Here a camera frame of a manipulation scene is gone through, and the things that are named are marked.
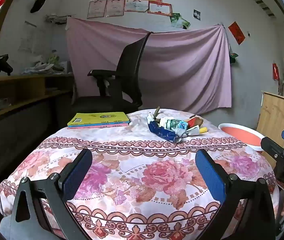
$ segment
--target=stack of books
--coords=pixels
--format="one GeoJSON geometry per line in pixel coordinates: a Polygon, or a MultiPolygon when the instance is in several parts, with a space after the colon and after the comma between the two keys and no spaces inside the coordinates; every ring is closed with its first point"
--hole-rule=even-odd
{"type": "Polygon", "coordinates": [[[128,126],[129,119],[123,112],[76,114],[70,122],[68,129],[107,128],[128,126]]]}

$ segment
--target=office chair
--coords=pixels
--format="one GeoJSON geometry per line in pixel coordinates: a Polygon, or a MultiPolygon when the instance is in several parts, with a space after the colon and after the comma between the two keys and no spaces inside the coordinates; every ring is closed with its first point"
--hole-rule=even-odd
{"type": "Polygon", "coordinates": [[[129,44],[123,49],[116,71],[97,69],[88,73],[88,76],[95,77],[100,96],[76,99],[72,105],[72,114],[105,112],[129,114],[138,110],[138,107],[142,105],[138,72],[141,56],[150,34],[148,33],[143,39],[129,44]],[[109,82],[109,96],[106,95],[104,80],[109,82]],[[132,103],[123,99],[122,92],[130,96],[132,103]]]}

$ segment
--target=chair armrest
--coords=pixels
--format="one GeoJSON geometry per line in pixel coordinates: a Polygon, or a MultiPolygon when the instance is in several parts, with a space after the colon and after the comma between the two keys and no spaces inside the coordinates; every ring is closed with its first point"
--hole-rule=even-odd
{"type": "Polygon", "coordinates": [[[122,73],[116,72],[114,70],[94,69],[94,70],[91,70],[87,76],[106,78],[110,76],[123,77],[125,75],[122,73]]]}

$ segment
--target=red bag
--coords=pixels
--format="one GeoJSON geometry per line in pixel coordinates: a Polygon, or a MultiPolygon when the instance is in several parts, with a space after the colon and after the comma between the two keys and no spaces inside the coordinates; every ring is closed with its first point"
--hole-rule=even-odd
{"type": "Polygon", "coordinates": [[[273,79],[280,80],[279,69],[276,63],[273,63],[273,79]]]}

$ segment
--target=bed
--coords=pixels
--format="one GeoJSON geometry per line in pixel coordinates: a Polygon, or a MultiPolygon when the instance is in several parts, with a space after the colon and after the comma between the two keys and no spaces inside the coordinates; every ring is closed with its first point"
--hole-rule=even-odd
{"type": "MultiPolygon", "coordinates": [[[[229,174],[254,181],[263,177],[277,209],[279,189],[263,156],[207,120],[207,133],[178,144],[163,141],[148,129],[149,112],[154,110],[129,114],[127,127],[63,128],[48,137],[0,184],[4,215],[12,212],[21,178],[46,179],[84,148],[92,151],[93,164],[67,205],[92,239],[195,239],[219,207],[195,166],[199,149],[207,150],[229,174]]],[[[159,118],[184,120],[191,115],[161,109],[159,118]]],[[[52,228],[61,234],[46,200],[43,205],[52,228]]],[[[225,236],[234,230],[244,206],[244,200],[238,204],[225,236]]]]}

